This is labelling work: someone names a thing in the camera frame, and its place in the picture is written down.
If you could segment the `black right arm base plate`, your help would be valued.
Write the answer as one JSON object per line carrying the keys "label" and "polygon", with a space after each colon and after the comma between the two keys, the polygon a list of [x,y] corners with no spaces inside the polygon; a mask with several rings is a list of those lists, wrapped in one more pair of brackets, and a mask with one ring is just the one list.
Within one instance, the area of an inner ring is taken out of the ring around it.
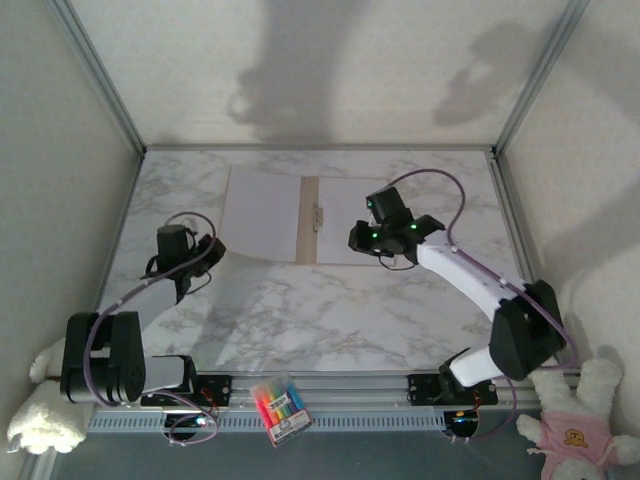
{"label": "black right arm base plate", "polygon": [[496,386],[490,380],[462,387],[448,374],[418,373],[407,376],[411,406],[497,405]]}

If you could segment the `pack of coloured highlighters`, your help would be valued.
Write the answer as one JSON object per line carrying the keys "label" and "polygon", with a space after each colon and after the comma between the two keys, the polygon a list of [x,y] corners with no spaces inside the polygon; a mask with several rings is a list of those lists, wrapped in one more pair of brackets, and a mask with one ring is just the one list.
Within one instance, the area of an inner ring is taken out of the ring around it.
{"label": "pack of coloured highlighters", "polygon": [[250,394],[274,448],[314,423],[288,373],[281,372],[260,381],[250,388]]}

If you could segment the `aluminium table side rail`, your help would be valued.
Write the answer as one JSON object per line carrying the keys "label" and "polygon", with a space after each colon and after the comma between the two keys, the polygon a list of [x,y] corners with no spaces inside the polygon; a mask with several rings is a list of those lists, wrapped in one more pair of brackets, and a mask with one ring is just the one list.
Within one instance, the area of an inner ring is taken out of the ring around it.
{"label": "aluminium table side rail", "polygon": [[110,307],[112,304],[117,304],[120,301],[120,299],[125,295],[125,293],[118,292],[117,290],[113,290],[111,281],[112,281],[114,264],[115,264],[115,261],[117,260],[118,252],[120,249],[121,238],[126,226],[127,218],[131,208],[131,203],[135,196],[135,192],[136,192],[136,189],[140,180],[140,176],[144,167],[145,158],[146,158],[145,152],[143,152],[137,158],[135,172],[128,186],[128,189],[126,191],[126,197],[124,200],[123,208],[122,208],[122,211],[120,212],[120,216],[118,217],[118,221],[116,223],[115,237],[111,244],[110,250],[108,252],[107,263],[100,280],[100,285],[98,287],[96,299],[93,304],[92,313],[95,313],[95,314],[101,314],[105,309]]}
{"label": "aluminium table side rail", "polygon": [[522,278],[532,282],[539,277],[539,274],[536,271],[533,245],[528,235],[524,211],[508,171],[507,160],[502,159],[493,150],[487,151],[485,157],[514,251],[518,272]]}

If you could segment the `white plush toy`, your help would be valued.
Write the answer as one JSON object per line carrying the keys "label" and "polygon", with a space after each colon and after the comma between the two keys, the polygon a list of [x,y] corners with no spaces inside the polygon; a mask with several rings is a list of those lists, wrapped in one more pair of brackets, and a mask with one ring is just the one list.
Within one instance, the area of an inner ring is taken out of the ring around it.
{"label": "white plush toy", "polygon": [[74,404],[60,393],[65,340],[41,351],[31,365],[34,392],[12,417],[7,440],[13,446],[40,455],[49,448],[69,453],[87,437],[92,403]]}

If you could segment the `white paper sheet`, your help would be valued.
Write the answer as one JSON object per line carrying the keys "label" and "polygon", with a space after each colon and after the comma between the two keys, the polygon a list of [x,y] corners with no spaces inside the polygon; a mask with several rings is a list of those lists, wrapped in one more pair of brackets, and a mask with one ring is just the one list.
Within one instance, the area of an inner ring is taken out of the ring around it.
{"label": "white paper sheet", "polygon": [[296,259],[301,179],[234,167],[219,236],[238,255],[267,261]]}

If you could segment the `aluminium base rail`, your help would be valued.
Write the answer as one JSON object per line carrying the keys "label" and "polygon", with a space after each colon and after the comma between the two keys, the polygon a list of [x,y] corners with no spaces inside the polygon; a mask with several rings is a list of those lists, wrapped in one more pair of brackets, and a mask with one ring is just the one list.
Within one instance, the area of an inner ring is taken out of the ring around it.
{"label": "aluminium base rail", "polygon": [[[254,412],[250,388],[274,376],[269,372],[232,372],[229,404],[222,413]],[[406,371],[308,371],[291,372],[290,378],[311,412],[317,411],[407,411],[409,381]],[[516,399],[503,379],[494,381],[498,403],[484,404],[484,410],[508,410],[513,404],[520,410],[540,406],[529,380],[513,383]]]}

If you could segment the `aluminium frame post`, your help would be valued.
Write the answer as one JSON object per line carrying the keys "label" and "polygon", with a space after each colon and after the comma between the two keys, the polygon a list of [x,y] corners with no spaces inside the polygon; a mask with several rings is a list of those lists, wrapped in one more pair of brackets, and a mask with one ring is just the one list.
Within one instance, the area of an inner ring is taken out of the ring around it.
{"label": "aluminium frame post", "polygon": [[515,138],[590,3],[591,0],[567,0],[493,146],[495,157],[505,153]]}
{"label": "aluminium frame post", "polygon": [[81,62],[86,67],[89,76],[106,101],[107,107],[114,115],[138,158],[143,159],[147,152],[147,145],[142,139],[71,0],[45,0],[45,2],[56,17],[62,30],[69,37],[73,48],[79,54]]}

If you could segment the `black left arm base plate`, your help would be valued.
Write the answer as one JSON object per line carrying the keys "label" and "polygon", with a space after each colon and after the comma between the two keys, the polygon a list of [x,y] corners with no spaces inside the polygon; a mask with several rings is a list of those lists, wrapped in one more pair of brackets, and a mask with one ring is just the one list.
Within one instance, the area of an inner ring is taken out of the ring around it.
{"label": "black left arm base plate", "polygon": [[[194,380],[188,380],[180,386],[168,388],[168,391],[199,407],[227,407],[232,392],[232,380],[231,375],[197,375]],[[146,395],[141,398],[141,405],[144,407],[169,407],[177,406],[179,402],[172,397]]]}

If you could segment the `aluminium table edge rail long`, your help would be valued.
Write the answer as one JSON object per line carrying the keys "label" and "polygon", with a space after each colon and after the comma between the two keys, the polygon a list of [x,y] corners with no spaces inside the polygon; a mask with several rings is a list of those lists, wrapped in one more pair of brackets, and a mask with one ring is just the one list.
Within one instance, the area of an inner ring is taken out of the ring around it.
{"label": "aluminium table edge rail long", "polygon": [[147,151],[481,151],[494,146],[484,143],[201,143],[152,144]]}

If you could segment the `brown paper folder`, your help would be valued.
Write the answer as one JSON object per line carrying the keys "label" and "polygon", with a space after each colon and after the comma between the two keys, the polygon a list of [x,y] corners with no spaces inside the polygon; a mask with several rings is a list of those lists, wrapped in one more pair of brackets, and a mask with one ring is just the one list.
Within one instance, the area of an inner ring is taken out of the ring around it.
{"label": "brown paper folder", "polygon": [[[348,247],[349,233],[358,220],[370,221],[366,197],[387,184],[384,179],[296,176],[301,179],[297,265],[373,266],[377,261]],[[312,227],[312,205],[324,210],[319,232]]]}

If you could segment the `white plush rabbit pink outfit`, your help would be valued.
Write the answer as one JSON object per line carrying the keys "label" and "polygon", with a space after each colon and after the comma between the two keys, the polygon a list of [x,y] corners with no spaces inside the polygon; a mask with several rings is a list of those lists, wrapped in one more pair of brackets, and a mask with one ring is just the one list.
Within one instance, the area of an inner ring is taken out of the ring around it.
{"label": "white plush rabbit pink outfit", "polygon": [[609,467],[640,463],[640,438],[611,433],[610,414],[622,380],[615,363],[603,358],[585,361],[575,389],[553,358],[528,379],[541,414],[538,419],[520,415],[516,428],[535,445],[527,453],[544,457],[541,480],[606,480]]}

